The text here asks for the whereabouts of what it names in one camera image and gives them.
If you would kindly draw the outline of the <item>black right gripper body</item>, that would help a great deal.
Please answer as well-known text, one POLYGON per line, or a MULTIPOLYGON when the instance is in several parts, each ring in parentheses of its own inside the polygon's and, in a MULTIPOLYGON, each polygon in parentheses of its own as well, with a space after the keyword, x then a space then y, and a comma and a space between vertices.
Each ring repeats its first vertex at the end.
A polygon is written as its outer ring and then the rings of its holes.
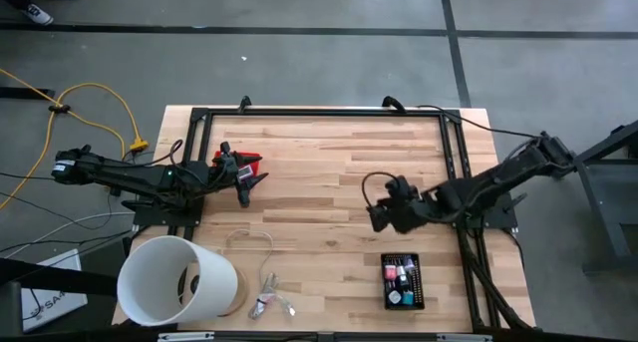
POLYGON ((435 201, 426 193, 412 199, 388 196, 368 206, 367 211, 375 232, 392 225, 396 232, 406 234, 435 220, 435 201))

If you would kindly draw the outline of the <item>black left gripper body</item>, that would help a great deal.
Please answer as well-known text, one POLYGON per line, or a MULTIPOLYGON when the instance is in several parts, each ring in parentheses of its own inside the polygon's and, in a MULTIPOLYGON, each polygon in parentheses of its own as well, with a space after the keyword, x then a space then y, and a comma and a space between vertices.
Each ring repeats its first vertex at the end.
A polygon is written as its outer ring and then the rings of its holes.
POLYGON ((239 164, 235 152, 230 149, 228 142, 220 144, 220 154, 213 159, 217 169, 217 177, 215 178, 215 186, 218 189, 234 187, 237 191, 237 198, 241 207, 249 207, 249 191, 248 188, 240 181, 239 164))

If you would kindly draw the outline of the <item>black plastic basket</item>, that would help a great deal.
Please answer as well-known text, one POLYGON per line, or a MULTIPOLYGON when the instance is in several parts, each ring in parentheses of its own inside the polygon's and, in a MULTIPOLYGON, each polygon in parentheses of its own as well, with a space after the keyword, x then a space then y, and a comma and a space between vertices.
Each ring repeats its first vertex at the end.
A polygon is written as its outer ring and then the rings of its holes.
POLYGON ((423 280, 422 273, 420 268, 420 258, 417 253, 382 253, 380 257, 381 262, 381 276, 382 276, 382 285, 383 285, 383 298, 384 298, 384 307, 386 310, 423 310, 425 308, 425 297, 424 297, 424 288, 423 288, 423 280), (415 264, 415 269, 411 272, 407 272, 406 275, 410 279, 410 289, 402 290, 397 285, 397 278, 395 280, 387 280, 384 278, 384 266, 385 265, 399 265, 403 266, 404 258, 410 256, 415 264), (390 302, 388 295, 391 291, 396 290, 403 295, 406 291, 412 291, 414 293, 415 304, 413 306, 406 306, 402 304, 402 299, 398 304, 393 304, 390 302))

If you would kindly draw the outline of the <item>white cylindrical bucket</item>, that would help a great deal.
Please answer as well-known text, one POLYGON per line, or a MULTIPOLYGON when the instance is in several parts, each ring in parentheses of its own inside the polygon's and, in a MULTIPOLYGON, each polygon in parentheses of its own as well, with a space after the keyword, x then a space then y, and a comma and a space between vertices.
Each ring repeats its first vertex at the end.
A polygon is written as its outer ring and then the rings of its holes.
POLYGON ((228 259, 173 235, 155 237, 137 247, 117 281, 124 314, 150 327, 223 317, 239 309, 247 295, 245 276, 228 259), (196 288, 189 296, 181 296, 181 276, 194 263, 196 288))

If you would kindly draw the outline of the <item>silver aluminium profile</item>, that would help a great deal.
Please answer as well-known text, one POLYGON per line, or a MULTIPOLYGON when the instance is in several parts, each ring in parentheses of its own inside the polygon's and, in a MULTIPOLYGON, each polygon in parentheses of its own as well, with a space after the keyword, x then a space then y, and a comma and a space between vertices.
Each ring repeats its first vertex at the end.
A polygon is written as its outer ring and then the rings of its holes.
POLYGON ((493 342, 490 335, 440 333, 436 336, 437 342, 493 342))
POLYGON ((210 331, 161 333, 157 342, 212 342, 215 334, 210 331))

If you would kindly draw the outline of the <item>black metal stand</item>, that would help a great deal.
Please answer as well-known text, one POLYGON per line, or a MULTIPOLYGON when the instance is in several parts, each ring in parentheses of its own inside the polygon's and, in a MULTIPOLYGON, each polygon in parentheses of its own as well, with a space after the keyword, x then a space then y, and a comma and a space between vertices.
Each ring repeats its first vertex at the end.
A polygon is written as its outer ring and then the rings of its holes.
POLYGON ((638 272, 638 252, 631 250, 623 231, 638 227, 638 120, 579 154, 575 166, 613 250, 609 257, 583 264, 583 273, 638 272))

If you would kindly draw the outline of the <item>black floor beam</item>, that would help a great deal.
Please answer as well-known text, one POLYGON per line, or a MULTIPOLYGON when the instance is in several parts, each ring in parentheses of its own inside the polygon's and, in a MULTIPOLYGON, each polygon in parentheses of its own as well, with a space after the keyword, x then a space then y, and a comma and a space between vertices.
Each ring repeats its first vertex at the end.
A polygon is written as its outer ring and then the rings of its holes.
POLYGON ((117 278, 110 275, 0 258, 0 285, 9 282, 31 289, 117 295, 117 278))

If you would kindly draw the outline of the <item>white printed board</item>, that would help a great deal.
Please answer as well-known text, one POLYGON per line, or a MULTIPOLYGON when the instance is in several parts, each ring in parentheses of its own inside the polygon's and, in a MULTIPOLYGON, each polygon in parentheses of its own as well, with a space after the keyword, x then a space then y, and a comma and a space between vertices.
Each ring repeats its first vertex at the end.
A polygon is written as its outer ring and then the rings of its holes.
MULTIPOLYGON (((82 270, 78 249, 72 249, 43 260, 39 262, 39 265, 82 270)), ((23 331, 30 332, 87 305, 88 297, 81 293, 22 288, 21 301, 23 331)))

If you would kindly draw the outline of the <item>black table frame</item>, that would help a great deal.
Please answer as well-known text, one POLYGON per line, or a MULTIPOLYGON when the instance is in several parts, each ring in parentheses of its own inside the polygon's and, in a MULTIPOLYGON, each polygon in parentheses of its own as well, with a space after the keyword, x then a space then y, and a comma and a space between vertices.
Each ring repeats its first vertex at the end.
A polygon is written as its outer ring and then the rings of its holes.
POLYGON ((227 190, 205 199, 194 241, 219 246, 246 275, 279 276, 278 303, 251 319, 246 308, 207 320, 215 331, 468 332, 472 329, 456 229, 430 224, 408 235, 374 232, 366 206, 389 176, 420 188, 469 176, 496 162, 487 115, 383 108, 178 107, 165 110, 158 145, 210 161, 222 142, 262 156, 269 176, 240 207, 227 190), (386 310, 382 253, 417 253, 425 308, 386 310))

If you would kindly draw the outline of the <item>black rig support frame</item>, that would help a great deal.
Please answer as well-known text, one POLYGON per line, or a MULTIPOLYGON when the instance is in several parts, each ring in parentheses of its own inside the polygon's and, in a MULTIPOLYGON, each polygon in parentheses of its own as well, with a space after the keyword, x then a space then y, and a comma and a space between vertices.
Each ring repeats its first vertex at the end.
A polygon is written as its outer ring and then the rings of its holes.
POLYGON ((473 332, 485 328, 503 329, 501 321, 504 321, 508 330, 532 330, 533 327, 514 311, 492 281, 482 232, 474 233, 474 237, 478 239, 478 254, 475 254, 467 231, 466 228, 456 227, 473 332), (488 324, 485 324, 480 316, 476 281, 480 283, 484 294, 488 324))

